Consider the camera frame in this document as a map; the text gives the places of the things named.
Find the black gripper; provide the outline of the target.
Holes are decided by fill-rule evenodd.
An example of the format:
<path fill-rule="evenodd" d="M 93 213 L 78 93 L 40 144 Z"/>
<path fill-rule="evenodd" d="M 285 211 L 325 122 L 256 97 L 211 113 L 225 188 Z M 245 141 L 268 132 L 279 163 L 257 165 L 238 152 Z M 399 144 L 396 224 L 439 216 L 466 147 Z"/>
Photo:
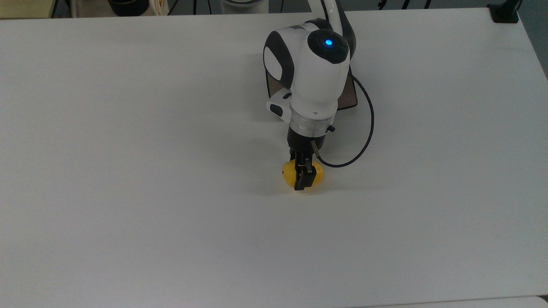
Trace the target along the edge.
<path fill-rule="evenodd" d="M 292 128 L 288 128 L 286 140 L 290 148 L 290 161 L 293 162 L 295 169 L 295 191 L 302 191 L 313 186 L 318 172 L 312 162 L 315 154 L 312 142 L 315 142 L 319 150 L 324 144 L 325 137 L 326 135 L 311 138 L 300 135 Z"/>

